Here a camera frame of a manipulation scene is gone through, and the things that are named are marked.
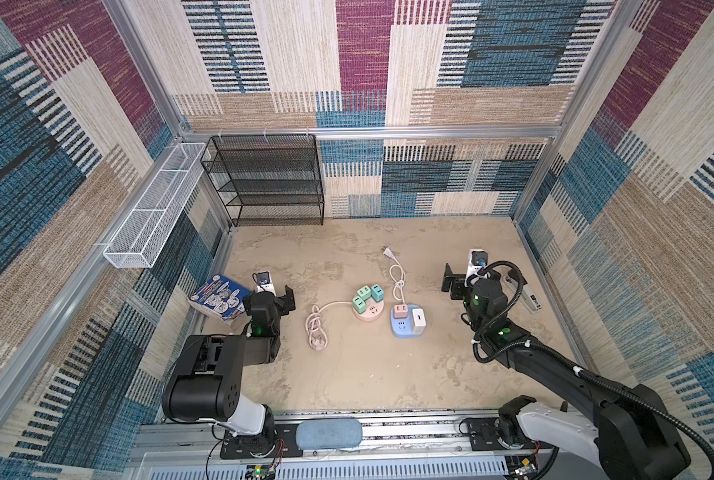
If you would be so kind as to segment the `white square adapter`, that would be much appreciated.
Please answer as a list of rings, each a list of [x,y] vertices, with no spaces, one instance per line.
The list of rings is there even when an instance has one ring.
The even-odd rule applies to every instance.
[[[414,336],[420,336],[425,331],[427,322],[425,313],[421,308],[413,308],[411,310],[411,325]]]

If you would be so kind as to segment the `teal plug adapter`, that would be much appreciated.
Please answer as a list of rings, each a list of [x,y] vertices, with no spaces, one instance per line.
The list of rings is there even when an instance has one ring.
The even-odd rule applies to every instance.
[[[374,284],[370,287],[370,294],[371,294],[371,298],[376,303],[380,303],[384,300],[385,292],[384,292],[383,288],[378,284]]]

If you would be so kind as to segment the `mint green plug adapter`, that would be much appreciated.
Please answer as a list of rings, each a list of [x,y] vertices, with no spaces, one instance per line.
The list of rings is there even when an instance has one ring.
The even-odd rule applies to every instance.
[[[372,289],[370,286],[365,285],[357,291],[357,295],[363,302],[366,302],[372,297]]]

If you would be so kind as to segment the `pink plug adapter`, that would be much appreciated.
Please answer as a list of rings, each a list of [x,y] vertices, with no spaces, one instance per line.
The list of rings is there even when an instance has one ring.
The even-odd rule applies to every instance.
[[[409,309],[407,304],[397,304],[392,309],[394,319],[405,319],[408,317]]]

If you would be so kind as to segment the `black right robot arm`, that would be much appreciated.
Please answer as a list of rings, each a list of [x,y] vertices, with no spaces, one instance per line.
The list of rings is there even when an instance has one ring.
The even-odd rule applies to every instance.
[[[707,457],[714,479],[714,448],[671,415],[654,390],[643,384],[630,388],[584,368],[509,318],[524,285],[510,261],[470,263],[464,274],[446,269],[441,285],[464,306],[478,363],[498,362],[527,375],[580,413],[574,417],[522,395],[499,410],[501,442],[548,443],[601,467],[611,479],[674,479],[691,464],[685,445],[691,440]]]

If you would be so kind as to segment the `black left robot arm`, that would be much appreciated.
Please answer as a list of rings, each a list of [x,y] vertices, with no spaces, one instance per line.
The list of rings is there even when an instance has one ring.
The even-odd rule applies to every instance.
[[[290,287],[277,296],[261,290],[243,299],[250,321],[238,335],[191,335],[161,397],[165,417],[176,423],[210,423],[224,430],[222,453],[267,456],[280,448],[271,409],[241,393],[243,369],[274,362],[281,346],[281,318],[296,308]]]

